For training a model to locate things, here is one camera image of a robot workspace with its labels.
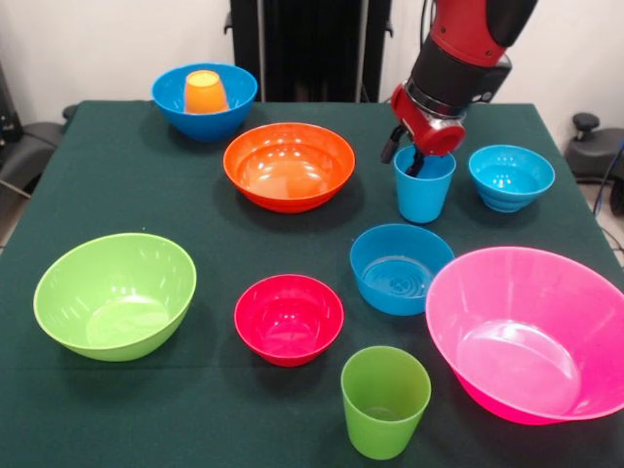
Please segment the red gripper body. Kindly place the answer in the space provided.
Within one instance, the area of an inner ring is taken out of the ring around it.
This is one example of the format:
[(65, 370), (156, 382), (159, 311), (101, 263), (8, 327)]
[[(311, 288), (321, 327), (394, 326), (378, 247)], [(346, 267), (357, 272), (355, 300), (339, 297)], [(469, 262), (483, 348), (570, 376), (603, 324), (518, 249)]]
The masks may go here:
[(409, 95), (404, 84), (395, 88), (391, 106), (415, 148), (425, 156), (446, 156), (465, 139), (466, 130), (461, 119), (442, 117), (426, 110)]

